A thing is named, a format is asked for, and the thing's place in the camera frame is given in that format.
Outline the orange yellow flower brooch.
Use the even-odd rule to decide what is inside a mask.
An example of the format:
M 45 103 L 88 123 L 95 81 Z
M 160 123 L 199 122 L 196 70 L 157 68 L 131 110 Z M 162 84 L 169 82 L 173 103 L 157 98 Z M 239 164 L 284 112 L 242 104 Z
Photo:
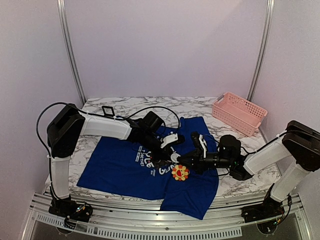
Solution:
M 189 178 L 189 169 L 181 164 L 177 164 L 171 170 L 171 175 L 176 181 L 185 181 Z

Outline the blue printed t-shirt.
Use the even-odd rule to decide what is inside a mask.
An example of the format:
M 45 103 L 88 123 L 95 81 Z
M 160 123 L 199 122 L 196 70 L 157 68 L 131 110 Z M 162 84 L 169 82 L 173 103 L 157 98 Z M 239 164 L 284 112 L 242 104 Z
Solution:
M 162 211 L 177 211 L 203 219 L 219 186 L 215 169 L 197 174 L 190 170 L 185 181 L 172 176 L 173 165 L 155 168 L 152 153 L 144 146 L 101 137 L 77 186 L 146 200 L 162 200 Z

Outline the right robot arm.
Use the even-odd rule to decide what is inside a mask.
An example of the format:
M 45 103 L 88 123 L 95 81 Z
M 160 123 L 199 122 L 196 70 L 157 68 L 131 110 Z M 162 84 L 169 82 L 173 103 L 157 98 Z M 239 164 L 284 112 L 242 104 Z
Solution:
M 218 150 L 210 152 L 203 135 L 191 133 L 195 149 L 177 162 L 193 169 L 198 174 L 207 169 L 228 169 L 232 178 L 245 181 L 262 169 L 287 157 L 294 162 L 282 177 L 269 188 L 258 213 L 269 218 L 278 210 L 287 195 L 311 172 L 320 168 L 320 133 L 298 121 L 292 120 L 284 132 L 258 150 L 241 154 L 241 142 L 228 134 L 220 138 Z

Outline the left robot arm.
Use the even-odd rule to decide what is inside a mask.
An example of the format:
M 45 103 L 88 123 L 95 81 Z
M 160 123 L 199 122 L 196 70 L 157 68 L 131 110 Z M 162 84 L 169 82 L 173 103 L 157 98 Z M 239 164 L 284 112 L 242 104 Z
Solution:
M 47 144 L 50 153 L 51 191 L 58 199 L 55 209 L 63 216 L 74 213 L 69 202 L 69 163 L 78 139 L 81 136 L 99 136 L 139 143 L 150 150 L 156 162 L 169 161 L 173 150 L 171 144 L 178 140 L 176 133 L 161 138 L 156 132 L 164 121 L 150 111 L 143 118 L 116 117 L 111 114 L 99 115 L 77 109 L 74 104 L 65 107 L 48 125 Z

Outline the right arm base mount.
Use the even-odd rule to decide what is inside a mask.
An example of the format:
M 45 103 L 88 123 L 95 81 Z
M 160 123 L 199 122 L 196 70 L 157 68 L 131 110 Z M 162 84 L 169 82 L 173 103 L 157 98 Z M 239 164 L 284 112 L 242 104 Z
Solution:
M 241 209 L 241 217 L 246 223 L 264 220 L 283 215 L 285 209 L 282 202 L 265 199 L 262 203 L 245 206 Z

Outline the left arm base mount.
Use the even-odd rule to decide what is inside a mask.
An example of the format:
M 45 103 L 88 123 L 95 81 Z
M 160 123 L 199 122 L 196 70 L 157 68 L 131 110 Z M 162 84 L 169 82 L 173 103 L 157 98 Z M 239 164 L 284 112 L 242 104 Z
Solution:
M 67 220 L 75 220 L 88 223 L 93 208 L 88 203 L 77 203 L 71 199 L 53 199 L 48 212 L 52 215 L 63 217 Z

